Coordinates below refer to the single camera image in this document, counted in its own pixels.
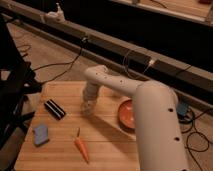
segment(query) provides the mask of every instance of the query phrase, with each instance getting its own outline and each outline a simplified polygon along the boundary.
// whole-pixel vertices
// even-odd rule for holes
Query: wire
[[[163,8],[167,8],[166,5],[164,5],[163,3],[157,1],[157,0],[150,0],[151,2],[154,2],[156,4],[159,4],[160,6],[162,6]]]
[[[80,50],[79,50],[79,53],[77,54],[77,56],[70,62],[64,62],[64,63],[53,63],[53,64],[47,64],[47,65],[43,65],[41,67],[38,67],[38,68],[35,68],[33,71],[37,71],[37,70],[40,70],[40,69],[44,69],[44,68],[47,68],[47,67],[51,67],[51,66],[57,66],[57,65],[70,65],[65,71],[61,72],[60,74],[56,75],[55,77],[47,80],[47,81],[43,81],[41,82],[42,84],[46,83],[46,82],[49,82],[49,81],[53,81],[59,77],[61,77],[62,75],[64,75],[65,73],[67,73],[69,70],[72,69],[74,63],[76,62],[76,60],[80,57],[81,53],[82,53],[82,50],[83,50],[83,46],[80,47]]]
[[[196,116],[194,120],[200,118],[201,116],[203,116],[204,114],[206,114],[207,112],[209,112],[209,111],[211,111],[211,110],[213,110],[213,108],[209,108],[209,109],[205,110],[204,112],[202,112],[202,113],[200,113],[198,116]]]
[[[133,75],[130,74],[129,72],[129,65],[130,65],[130,58],[128,58],[128,56],[135,50],[138,50],[138,49],[141,49],[142,47],[139,47],[139,48],[135,48],[135,49],[129,49],[127,51],[127,53],[124,55],[124,58],[123,58],[123,62],[122,62],[122,65],[124,67],[124,71],[125,73],[127,74],[127,76],[131,79],[139,79],[141,76],[136,76],[134,77]],[[142,74],[145,74],[145,72],[155,64],[155,61],[156,59],[151,59],[147,65],[147,67],[144,69],[144,71],[142,72]]]
[[[189,66],[186,67],[185,69],[182,69],[182,70],[178,71],[178,72],[174,75],[174,77],[177,77],[177,76],[180,75],[181,73],[186,72],[186,71],[189,70],[191,67],[192,67],[192,65],[189,65]]]
[[[198,131],[198,129],[196,128],[196,120],[198,118],[200,118],[201,116],[203,116],[204,114],[206,114],[210,110],[213,110],[213,109],[212,108],[207,109],[206,111],[202,112],[201,114],[199,114],[196,117],[194,111],[191,108],[189,108],[188,113],[186,115],[187,119],[179,120],[180,123],[182,123],[182,124],[190,124],[190,128],[186,131],[183,131],[182,133],[188,133],[192,129],[194,129],[194,131],[190,132],[189,135],[186,138],[186,147],[185,148],[188,150],[190,156],[192,157],[192,159],[194,160],[194,162],[196,163],[196,165],[198,166],[198,168],[201,171],[203,171],[203,168],[201,167],[200,163],[197,161],[197,159],[195,158],[195,156],[192,152],[206,152],[209,149],[210,145],[213,145],[213,143],[207,138],[207,136],[205,134]],[[206,147],[204,147],[203,149],[195,149],[195,148],[192,148],[190,146],[190,139],[195,135],[198,135],[199,137],[201,137],[206,142]]]

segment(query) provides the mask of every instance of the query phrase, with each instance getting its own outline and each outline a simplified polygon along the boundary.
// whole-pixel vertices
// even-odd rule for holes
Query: carrot
[[[81,152],[85,161],[89,164],[89,153],[87,151],[85,142],[81,138],[79,138],[79,133],[78,133],[78,136],[76,137],[74,143],[75,143],[76,147],[78,148],[78,150]]]

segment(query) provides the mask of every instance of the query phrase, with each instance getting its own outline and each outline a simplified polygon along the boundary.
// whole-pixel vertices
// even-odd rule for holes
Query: bottle
[[[57,5],[57,9],[58,9],[58,11],[57,11],[58,20],[59,20],[60,22],[64,22],[64,21],[65,21],[64,12],[62,11],[62,9],[61,9],[59,3],[56,3],[56,5]]]

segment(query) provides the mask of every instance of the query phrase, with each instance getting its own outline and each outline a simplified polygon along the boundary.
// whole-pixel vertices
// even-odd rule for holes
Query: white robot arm
[[[141,171],[189,171],[176,114],[175,92],[158,81],[109,75],[105,66],[88,68],[84,101],[98,97],[101,85],[132,98]]]

